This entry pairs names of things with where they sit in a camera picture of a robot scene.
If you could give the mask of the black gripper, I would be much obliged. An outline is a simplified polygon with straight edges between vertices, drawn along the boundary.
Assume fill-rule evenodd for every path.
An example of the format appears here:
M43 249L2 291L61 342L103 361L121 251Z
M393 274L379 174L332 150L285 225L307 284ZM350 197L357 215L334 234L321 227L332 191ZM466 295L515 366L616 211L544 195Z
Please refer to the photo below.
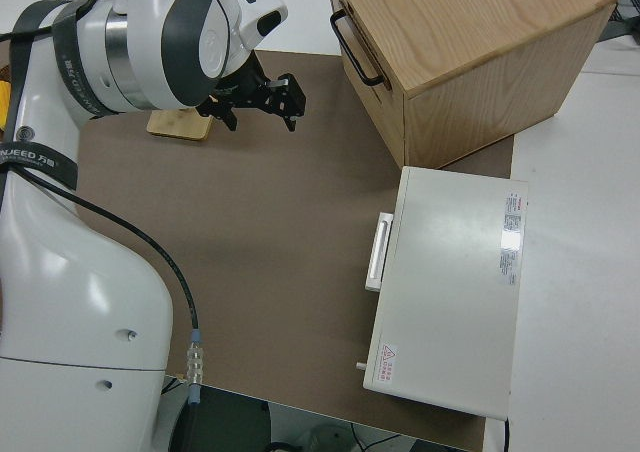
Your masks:
M213 116L230 131L237 130L233 108L256 108L282 117L289 132L296 130L296 122L306 108L306 96L295 76L284 73L277 79L268 78L256 54L221 78L209 97L196 107L201 116Z

